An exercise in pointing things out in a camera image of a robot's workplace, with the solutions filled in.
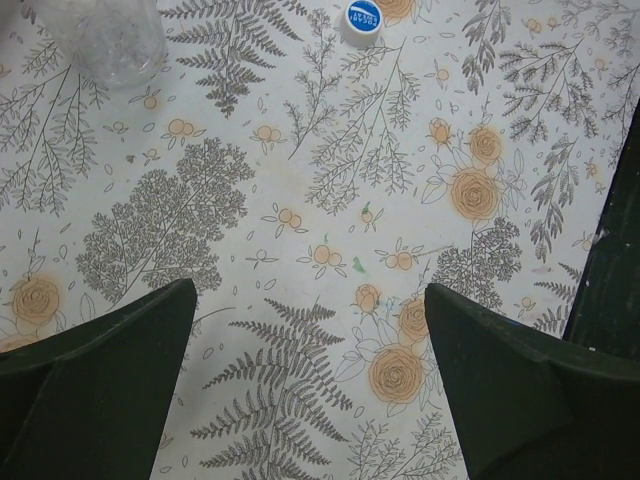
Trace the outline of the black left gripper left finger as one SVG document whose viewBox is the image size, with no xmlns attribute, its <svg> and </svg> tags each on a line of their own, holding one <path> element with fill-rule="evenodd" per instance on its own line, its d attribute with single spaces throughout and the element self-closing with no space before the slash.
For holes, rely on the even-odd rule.
<svg viewBox="0 0 640 480">
<path fill-rule="evenodd" d="M 149 478 L 195 310 L 180 279 L 2 354 L 2 478 Z"/>
</svg>

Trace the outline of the clear plastic bottle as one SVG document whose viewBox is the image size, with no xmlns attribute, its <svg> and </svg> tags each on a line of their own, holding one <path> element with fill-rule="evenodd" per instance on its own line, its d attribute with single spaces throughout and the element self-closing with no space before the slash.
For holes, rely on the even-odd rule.
<svg viewBox="0 0 640 480">
<path fill-rule="evenodd" d="M 98 85 L 132 87 L 163 67 L 167 44 L 155 1 L 36 1 L 34 10 L 64 56 Z"/>
</svg>

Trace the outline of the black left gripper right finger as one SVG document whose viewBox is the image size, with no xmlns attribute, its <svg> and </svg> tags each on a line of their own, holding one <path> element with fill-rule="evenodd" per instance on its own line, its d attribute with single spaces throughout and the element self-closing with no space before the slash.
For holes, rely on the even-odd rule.
<svg viewBox="0 0 640 480">
<path fill-rule="evenodd" d="M 441 284 L 424 301 L 469 478 L 638 478 L 638 362 L 547 335 Z"/>
</svg>

